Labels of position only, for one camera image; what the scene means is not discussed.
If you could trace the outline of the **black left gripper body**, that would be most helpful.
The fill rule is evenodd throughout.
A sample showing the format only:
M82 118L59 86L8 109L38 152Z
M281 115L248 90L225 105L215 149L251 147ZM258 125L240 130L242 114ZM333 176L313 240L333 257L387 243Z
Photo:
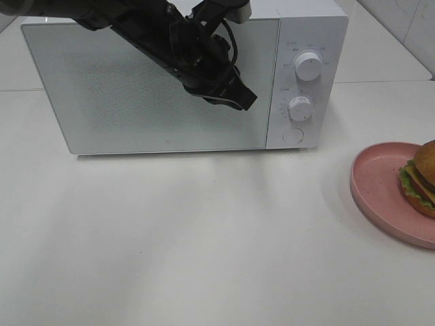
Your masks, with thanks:
M171 33L169 44L173 56L169 73L191 95L203 98L230 76L241 77L232 33L227 38L215 33Z

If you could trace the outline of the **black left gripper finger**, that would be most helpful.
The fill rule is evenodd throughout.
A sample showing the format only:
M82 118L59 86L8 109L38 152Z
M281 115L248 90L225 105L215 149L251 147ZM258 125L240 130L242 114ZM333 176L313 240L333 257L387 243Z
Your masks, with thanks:
M203 98L213 105L226 105L238 111L247 111L258 97L239 76L230 76Z

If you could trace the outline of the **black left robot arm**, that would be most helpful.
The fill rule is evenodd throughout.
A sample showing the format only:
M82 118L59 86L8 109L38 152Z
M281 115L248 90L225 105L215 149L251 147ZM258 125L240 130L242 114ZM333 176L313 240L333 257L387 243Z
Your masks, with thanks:
M251 16L248 1L201 1L183 16L168 1L2 1L6 16L69 18L91 31L109 27L176 78L191 95L247 111L257 96L236 66L228 22Z

